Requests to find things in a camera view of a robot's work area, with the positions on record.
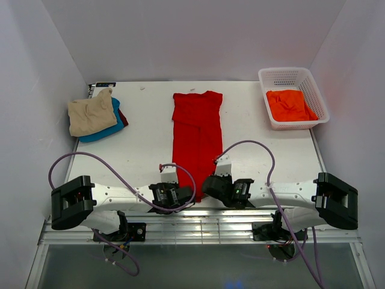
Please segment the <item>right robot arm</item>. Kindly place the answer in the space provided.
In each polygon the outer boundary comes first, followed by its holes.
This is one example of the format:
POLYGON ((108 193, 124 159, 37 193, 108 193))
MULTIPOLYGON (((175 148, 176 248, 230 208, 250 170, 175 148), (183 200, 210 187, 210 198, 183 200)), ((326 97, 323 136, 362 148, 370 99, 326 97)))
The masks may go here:
POLYGON ((343 230, 358 228, 358 190, 330 173, 319 173, 310 181, 271 185, 211 175, 202 192, 236 210, 275 206, 277 199, 295 233, 326 224, 343 230))

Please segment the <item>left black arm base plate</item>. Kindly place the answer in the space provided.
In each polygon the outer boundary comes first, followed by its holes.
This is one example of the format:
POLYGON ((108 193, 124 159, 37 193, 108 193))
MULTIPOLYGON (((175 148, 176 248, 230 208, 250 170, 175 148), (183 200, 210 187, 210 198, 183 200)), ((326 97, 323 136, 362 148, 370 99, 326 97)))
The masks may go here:
POLYGON ((144 242, 146 240, 146 223, 128 223, 124 230, 122 241, 144 242))

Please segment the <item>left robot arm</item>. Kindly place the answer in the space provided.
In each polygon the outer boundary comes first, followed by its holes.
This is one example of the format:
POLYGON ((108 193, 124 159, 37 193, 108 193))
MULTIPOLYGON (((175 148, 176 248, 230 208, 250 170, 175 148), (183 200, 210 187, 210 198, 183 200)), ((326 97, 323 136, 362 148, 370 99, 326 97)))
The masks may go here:
POLYGON ((85 226, 105 235, 127 234, 125 212, 171 214, 193 201, 193 189, 161 182, 131 192, 126 187, 92 183, 79 176, 52 190, 52 223, 56 231, 85 226))

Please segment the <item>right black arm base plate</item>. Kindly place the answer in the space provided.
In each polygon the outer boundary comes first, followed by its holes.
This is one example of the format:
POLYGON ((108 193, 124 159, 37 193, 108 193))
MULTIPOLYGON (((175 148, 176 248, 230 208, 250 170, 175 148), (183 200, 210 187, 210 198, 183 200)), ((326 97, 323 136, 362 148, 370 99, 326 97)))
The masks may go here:
POLYGON ((282 228, 281 225, 273 223, 258 223, 251 224, 254 241, 275 241, 278 243, 285 243, 292 241, 292 235, 288 230, 282 228))

